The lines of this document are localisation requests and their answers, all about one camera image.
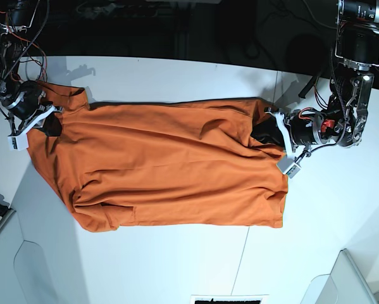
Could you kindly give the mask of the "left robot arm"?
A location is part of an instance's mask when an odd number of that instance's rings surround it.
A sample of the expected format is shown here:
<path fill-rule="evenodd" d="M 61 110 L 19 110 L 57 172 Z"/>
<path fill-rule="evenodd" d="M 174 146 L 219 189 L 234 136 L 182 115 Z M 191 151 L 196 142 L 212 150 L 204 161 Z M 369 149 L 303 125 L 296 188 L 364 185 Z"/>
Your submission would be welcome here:
<path fill-rule="evenodd" d="M 372 68 L 379 67 L 379 1 L 338 1 L 336 38 L 328 68 L 331 96 L 319 109 L 292 113 L 266 108 L 269 118 L 253 127 L 251 137 L 284 148 L 299 162 L 319 149 L 357 146 L 368 119 Z"/>

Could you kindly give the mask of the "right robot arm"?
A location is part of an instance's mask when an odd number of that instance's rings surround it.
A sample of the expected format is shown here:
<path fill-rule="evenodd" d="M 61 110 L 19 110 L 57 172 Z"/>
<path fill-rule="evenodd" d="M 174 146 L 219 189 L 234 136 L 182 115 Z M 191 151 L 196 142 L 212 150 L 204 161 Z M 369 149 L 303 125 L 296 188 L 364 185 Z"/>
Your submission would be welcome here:
<path fill-rule="evenodd" d="M 23 81 L 18 74 L 21 60 L 32 47 L 46 26 L 50 2 L 33 38 L 27 39 L 22 32 L 28 30 L 37 13 L 39 1 L 0 1 L 0 112 L 11 125 L 11 135 L 20 136 L 30 129 L 37 129 L 49 137 L 61 135 L 62 126 L 56 114 L 60 108 L 45 101 L 40 81 L 46 75 L 47 60 L 39 63 L 37 80 Z"/>

